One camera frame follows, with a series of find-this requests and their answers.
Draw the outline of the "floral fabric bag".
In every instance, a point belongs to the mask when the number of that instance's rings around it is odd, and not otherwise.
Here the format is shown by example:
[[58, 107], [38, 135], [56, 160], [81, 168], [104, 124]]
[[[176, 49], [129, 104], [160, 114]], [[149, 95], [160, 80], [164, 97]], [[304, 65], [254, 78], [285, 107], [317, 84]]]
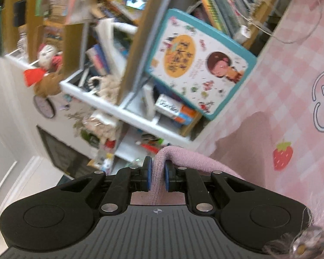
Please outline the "floral fabric bag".
[[94, 111], [92, 115], [84, 117], [82, 123], [102, 144], [107, 140], [115, 141], [120, 129], [118, 119], [101, 111]]

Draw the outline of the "row of upright books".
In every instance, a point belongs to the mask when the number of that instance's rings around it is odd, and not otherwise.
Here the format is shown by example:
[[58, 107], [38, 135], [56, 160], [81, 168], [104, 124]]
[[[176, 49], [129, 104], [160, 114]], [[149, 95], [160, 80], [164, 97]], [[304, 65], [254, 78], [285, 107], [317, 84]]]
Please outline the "row of upright books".
[[242, 27], [248, 27], [253, 14], [262, 0], [207, 0], [214, 14], [214, 22], [224, 34], [232, 39]]

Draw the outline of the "brown plush toy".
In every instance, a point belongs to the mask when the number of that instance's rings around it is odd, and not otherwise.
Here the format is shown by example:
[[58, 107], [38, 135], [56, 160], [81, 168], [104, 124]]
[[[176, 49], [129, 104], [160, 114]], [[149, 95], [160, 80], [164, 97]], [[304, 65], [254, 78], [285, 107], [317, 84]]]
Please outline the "brown plush toy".
[[34, 94], [42, 98], [54, 96], [61, 92], [59, 83], [64, 79], [63, 74], [49, 73], [34, 85]]

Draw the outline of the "white bookshelf frame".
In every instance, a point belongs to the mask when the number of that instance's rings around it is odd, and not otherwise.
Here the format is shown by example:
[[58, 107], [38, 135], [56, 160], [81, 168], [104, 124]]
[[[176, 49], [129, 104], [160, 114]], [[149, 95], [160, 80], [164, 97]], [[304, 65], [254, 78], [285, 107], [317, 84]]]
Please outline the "white bookshelf frame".
[[146, 119], [143, 116], [142, 102], [138, 96], [134, 97], [133, 94], [129, 94], [124, 102], [117, 106], [106, 102], [90, 92], [80, 90], [70, 82], [63, 81], [61, 87], [64, 92], [76, 97], [80, 101], [110, 114], [137, 129], [165, 139], [173, 145], [188, 148], [192, 144], [190, 138], [180, 135], [179, 130], [165, 116], [157, 113], [152, 120]]

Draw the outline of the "cream quilted handbag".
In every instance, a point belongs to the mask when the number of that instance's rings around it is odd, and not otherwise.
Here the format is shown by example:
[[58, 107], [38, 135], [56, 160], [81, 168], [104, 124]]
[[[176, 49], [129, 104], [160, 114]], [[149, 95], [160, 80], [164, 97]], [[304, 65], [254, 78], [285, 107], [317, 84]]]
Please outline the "cream quilted handbag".
[[111, 74], [90, 77], [88, 80], [88, 87], [91, 91], [95, 91], [98, 97], [114, 105], [118, 101], [120, 84], [121, 81]]

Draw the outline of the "pink checkered desk mat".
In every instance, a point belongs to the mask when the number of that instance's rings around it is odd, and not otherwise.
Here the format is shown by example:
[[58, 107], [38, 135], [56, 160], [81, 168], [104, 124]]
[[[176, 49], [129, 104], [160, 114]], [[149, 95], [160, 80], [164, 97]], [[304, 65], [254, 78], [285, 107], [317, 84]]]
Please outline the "pink checkered desk mat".
[[257, 65], [216, 120], [198, 137], [215, 142], [256, 112], [269, 118], [273, 165], [266, 188], [296, 199], [324, 229], [324, 0], [292, 0]]

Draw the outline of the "teal children's sound book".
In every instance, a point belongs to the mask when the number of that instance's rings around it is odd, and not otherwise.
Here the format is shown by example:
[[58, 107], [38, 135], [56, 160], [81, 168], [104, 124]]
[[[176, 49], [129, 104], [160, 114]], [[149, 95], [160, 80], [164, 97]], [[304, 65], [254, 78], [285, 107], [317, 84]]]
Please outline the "teal children's sound book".
[[250, 51], [226, 34], [183, 11], [169, 9], [145, 71], [214, 120], [256, 62]]

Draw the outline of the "usmile toothbrush box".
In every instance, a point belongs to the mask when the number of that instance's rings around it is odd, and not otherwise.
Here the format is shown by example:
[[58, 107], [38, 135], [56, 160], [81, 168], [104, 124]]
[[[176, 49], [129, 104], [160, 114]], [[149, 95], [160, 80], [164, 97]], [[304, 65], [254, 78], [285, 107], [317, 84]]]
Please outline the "usmile toothbrush box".
[[160, 94], [154, 107], [157, 112], [182, 125], [190, 125], [197, 115], [197, 111], [164, 94]]

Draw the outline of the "round wall clock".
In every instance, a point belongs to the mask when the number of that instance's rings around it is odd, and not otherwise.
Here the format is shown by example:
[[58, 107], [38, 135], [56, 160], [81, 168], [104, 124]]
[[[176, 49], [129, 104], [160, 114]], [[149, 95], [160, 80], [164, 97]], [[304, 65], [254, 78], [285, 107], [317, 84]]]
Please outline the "round wall clock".
[[35, 95], [33, 103], [36, 110], [46, 119], [54, 118], [56, 111], [53, 103], [48, 98]]

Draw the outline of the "white power adapter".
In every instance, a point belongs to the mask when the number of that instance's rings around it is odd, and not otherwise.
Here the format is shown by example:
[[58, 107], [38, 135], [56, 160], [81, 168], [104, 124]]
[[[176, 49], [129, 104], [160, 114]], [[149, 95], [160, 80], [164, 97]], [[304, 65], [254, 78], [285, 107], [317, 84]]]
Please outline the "white power adapter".
[[247, 40], [251, 38], [251, 30], [245, 26], [241, 25], [238, 31], [234, 34], [233, 38], [239, 44], [244, 44]]

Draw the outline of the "pink and purple sweater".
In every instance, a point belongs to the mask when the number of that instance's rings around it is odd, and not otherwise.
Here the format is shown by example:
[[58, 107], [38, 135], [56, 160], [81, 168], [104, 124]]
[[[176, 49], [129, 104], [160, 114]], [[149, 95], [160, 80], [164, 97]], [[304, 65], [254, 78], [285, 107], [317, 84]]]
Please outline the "pink and purple sweater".
[[273, 150], [268, 116], [256, 112], [246, 118], [229, 136], [215, 142], [207, 157], [177, 146], [167, 146], [153, 158], [151, 190], [132, 194], [132, 205], [180, 205], [185, 197], [165, 188], [164, 163], [198, 170], [206, 175], [215, 170], [226, 172], [258, 186], [266, 187], [266, 169], [273, 165]]

